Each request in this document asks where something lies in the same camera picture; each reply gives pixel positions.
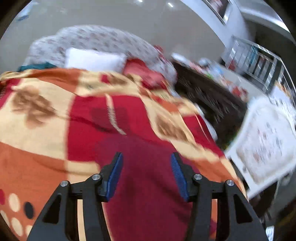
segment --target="blue gripper pad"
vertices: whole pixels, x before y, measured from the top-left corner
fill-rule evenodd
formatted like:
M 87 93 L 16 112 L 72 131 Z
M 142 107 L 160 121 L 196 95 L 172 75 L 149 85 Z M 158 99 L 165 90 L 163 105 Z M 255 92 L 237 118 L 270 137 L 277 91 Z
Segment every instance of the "blue gripper pad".
M 107 201 L 109 201 L 110 198 L 112 198 L 115 193 L 115 189 L 120 177 L 122 167 L 123 167 L 123 155 L 122 153 L 120 153 L 117 157 L 117 160 L 115 160 L 114 167 L 110 173 L 109 179 L 107 180 L 107 191 L 106 191 Z
M 180 161 L 181 161 L 181 159 L 180 159 L 178 153 L 173 153 L 171 156 L 172 171 L 174 173 L 176 183 L 177 183 L 181 197 L 183 197 L 184 200 L 186 202 L 188 202 L 189 193 L 188 193 L 188 189 L 187 189 L 187 181 L 186 181 L 185 176 L 181 170 Z

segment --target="blanket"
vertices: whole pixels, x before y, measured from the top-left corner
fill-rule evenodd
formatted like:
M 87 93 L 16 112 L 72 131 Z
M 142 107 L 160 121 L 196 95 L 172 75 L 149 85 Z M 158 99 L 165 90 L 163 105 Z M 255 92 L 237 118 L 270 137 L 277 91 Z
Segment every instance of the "blanket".
M 196 173 L 232 179 L 244 192 L 194 104 L 144 88 L 137 75 L 29 69 L 5 72 L 0 82 L 0 213 L 20 241 L 61 181 L 86 180 L 117 151 L 124 166 L 103 204 L 114 241 L 183 240 L 192 205 L 179 194 L 173 152 Z M 213 200 L 212 237 L 216 222 Z M 83 241 L 81 201 L 78 226 Z

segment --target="dark brown furniture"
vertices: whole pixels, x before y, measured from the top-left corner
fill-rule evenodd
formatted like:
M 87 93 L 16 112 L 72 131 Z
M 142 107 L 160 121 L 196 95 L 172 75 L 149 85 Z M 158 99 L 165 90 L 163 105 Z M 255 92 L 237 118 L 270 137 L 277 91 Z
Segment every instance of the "dark brown furniture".
M 240 128 L 246 103 L 207 76 L 177 62 L 173 65 L 178 73 L 175 90 L 201 107 L 216 130 L 217 145 L 223 149 Z

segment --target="floor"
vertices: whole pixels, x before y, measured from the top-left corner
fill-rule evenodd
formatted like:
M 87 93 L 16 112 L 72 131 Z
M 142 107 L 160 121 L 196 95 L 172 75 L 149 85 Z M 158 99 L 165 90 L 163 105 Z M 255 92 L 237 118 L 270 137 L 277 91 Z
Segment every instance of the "floor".
M 29 17 L 10 24 L 0 40 L 0 73 L 22 65 L 30 44 L 74 25 L 97 24 L 131 32 L 166 56 L 178 52 L 190 59 L 218 60 L 224 45 L 213 30 L 179 0 L 34 0 Z

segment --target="metal rivet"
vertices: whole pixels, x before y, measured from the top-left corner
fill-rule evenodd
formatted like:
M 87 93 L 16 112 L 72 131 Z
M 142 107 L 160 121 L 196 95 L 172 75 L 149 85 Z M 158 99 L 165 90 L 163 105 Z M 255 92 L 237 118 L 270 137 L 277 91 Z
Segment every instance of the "metal rivet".
M 194 174 L 193 178 L 195 180 L 201 180 L 202 179 L 202 175 L 201 174 Z
M 92 176 L 92 179 L 95 180 L 95 181 L 99 180 L 100 178 L 101 178 L 100 174 L 95 174 L 95 175 Z
M 227 183 L 228 186 L 233 186 L 234 185 L 233 180 L 227 180 L 226 183 Z
M 62 186 L 62 187 L 65 187 L 65 186 L 67 186 L 67 185 L 68 185 L 68 181 L 62 181 L 62 182 L 61 182 L 61 186 Z

